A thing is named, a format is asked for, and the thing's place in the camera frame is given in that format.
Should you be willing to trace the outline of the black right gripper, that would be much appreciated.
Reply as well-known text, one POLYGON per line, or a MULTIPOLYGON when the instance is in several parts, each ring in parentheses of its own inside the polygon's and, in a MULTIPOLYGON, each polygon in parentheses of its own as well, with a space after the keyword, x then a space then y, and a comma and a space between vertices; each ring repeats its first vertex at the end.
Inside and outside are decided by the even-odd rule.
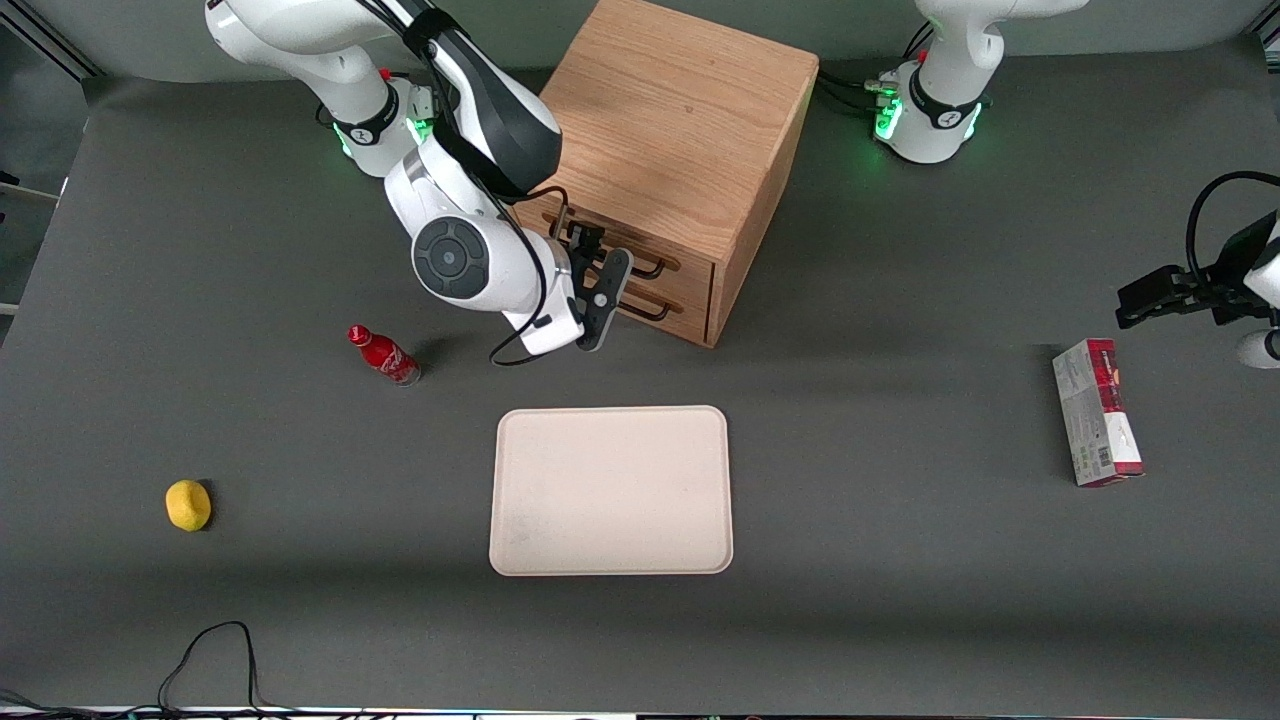
POLYGON ((634 269, 631 251, 608 251, 604 238, 605 231, 588 231, 584 225, 567 229, 571 263, 603 263, 595 270, 594 284, 579 292, 584 306, 584 334, 579 338, 579 347, 586 352, 595 352, 603 346, 634 269))

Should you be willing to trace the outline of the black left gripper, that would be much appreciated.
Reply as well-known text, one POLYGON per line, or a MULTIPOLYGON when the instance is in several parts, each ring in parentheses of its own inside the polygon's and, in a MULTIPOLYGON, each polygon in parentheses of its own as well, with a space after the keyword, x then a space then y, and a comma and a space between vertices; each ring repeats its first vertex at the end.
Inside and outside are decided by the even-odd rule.
POLYGON ((1276 234, 1276 217, 1265 215, 1233 234, 1215 263, 1201 272, 1204 287, 1183 268, 1157 268, 1117 291, 1117 327, 1130 329, 1142 322, 1169 315, 1187 315, 1210 309, 1216 325, 1254 318, 1274 320, 1276 302, 1245 284, 1245 275, 1261 259, 1275 259, 1270 249, 1276 234))

